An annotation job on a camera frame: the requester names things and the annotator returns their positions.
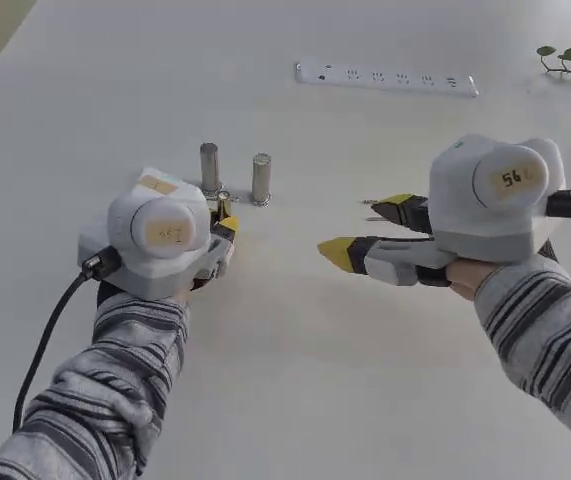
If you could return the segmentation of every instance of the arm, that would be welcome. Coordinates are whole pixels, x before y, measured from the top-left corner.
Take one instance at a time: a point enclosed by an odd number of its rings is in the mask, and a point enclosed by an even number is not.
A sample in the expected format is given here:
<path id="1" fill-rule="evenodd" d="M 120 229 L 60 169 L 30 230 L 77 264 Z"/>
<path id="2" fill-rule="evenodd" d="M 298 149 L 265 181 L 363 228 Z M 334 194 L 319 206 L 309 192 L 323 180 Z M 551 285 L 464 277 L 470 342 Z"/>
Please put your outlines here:
<path id="1" fill-rule="evenodd" d="M 133 478 L 144 470 L 183 364 L 188 309 L 103 283 L 92 345 L 61 365 L 0 448 L 0 478 Z"/>
<path id="2" fill-rule="evenodd" d="M 571 429 L 571 280 L 536 256 L 490 273 L 476 312 L 508 378 Z"/>

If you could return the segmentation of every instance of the handwritten label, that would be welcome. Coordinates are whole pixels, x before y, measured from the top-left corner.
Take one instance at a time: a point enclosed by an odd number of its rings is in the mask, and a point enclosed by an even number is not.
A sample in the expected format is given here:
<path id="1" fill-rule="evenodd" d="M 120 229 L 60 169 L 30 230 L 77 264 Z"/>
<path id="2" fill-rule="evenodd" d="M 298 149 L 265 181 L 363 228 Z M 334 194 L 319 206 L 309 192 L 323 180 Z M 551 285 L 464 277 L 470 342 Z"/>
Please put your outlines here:
<path id="1" fill-rule="evenodd" d="M 151 188 L 161 195 L 169 195 L 178 188 L 176 185 L 172 185 L 171 183 L 165 182 L 156 177 L 152 177 L 151 175 L 145 175 L 142 177 L 138 181 L 138 184 L 142 185 L 143 187 Z"/>
<path id="2" fill-rule="evenodd" d="M 537 186 L 543 180 L 543 171 L 535 162 L 514 164 L 498 173 L 490 175 L 490 183 L 494 186 L 496 196 L 502 200 Z"/>
<path id="3" fill-rule="evenodd" d="M 145 239 L 151 247 L 182 245 L 190 233 L 185 220 L 155 220 L 145 226 Z"/>

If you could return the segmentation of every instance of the power strip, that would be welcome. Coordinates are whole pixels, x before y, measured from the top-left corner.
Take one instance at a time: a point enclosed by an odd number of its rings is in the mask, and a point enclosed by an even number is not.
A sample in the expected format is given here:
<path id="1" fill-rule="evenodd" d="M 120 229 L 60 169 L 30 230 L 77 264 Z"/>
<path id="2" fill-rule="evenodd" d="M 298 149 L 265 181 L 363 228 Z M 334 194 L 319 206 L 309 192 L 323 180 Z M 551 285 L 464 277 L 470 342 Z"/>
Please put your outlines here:
<path id="1" fill-rule="evenodd" d="M 296 79 L 310 85 L 445 93 L 463 97 L 479 95 L 471 76 L 418 75 L 393 68 L 363 68 L 311 60 L 296 64 Z"/>

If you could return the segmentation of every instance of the silver cylinder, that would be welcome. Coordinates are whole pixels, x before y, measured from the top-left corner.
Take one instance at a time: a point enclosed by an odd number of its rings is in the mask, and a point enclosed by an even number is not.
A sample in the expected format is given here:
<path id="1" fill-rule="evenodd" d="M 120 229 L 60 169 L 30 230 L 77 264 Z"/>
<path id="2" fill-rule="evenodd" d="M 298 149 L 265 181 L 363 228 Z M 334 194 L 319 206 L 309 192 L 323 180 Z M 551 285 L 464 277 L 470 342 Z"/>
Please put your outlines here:
<path id="1" fill-rule="evenodd" d="M 266 153 L 259 153 L 254 157 L 252 176 L 252 203 L 263 207 L 269 203 L 269 178 L 272 172 L 272 157 Z"/>
<path id="2" fill-rule="evenodd" d="M 215 143 L 201 145 L 201 190 L 205 196 L 216 195 L 221 189 L 218 173 L 218 147 Z"/>

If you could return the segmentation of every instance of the white table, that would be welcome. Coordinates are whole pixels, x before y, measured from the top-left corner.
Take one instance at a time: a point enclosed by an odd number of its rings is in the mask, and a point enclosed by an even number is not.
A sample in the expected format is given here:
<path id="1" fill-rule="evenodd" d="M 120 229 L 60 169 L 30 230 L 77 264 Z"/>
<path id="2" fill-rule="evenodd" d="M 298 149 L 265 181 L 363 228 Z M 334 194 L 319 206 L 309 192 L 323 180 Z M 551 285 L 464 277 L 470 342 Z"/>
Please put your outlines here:
<path id="1" fill-rule="evenodd" d="M 359 200 L 424 193 L 467 132 L 554 138 L 571 184 L 571 81 L 541 75 L 546 43 L 571 46 L 571 2 L 40 0 L 0 56 L 0 442 L 81 223 L 144 164 L 198 179 L 212 141 L 233 189 L 271 154 L 274 198 L 235 206 L 148 478 L 571 478 L 571 433 L 505 379 L 469 305 L 316 252 L 399 233 Z M 482 94 L 301 86 L 303 55 L 469 73 Z M 571 272 L 571 223 L 554 241 Z M 89 342 L 92 302 L 65 311 L 35 388 Z"/>

